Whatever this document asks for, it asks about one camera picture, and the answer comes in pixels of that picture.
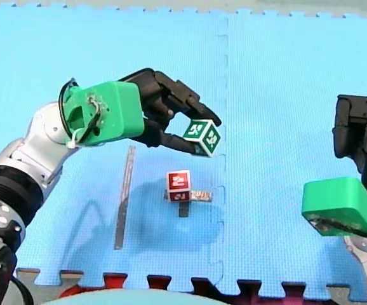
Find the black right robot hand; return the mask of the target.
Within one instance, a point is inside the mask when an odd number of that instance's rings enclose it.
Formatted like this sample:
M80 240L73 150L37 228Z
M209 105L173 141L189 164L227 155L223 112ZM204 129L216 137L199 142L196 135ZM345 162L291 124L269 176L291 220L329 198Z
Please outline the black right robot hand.
M350 158L367 189L367 97L339 95L332 129L333 150L339 159Z

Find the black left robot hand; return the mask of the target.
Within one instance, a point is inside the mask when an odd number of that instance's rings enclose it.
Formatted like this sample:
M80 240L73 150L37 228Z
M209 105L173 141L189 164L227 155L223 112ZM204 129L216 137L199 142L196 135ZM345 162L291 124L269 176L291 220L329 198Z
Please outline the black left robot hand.
M200 96L179 80L172 80L161 71L144 68L120 79L138 86L144 117L143 134L133 137L147 147L164 146L195 156L204 156L201 146L195 142L166 133L175 114L181 112L190 119L210 119L216 126L220 118L200 102Z

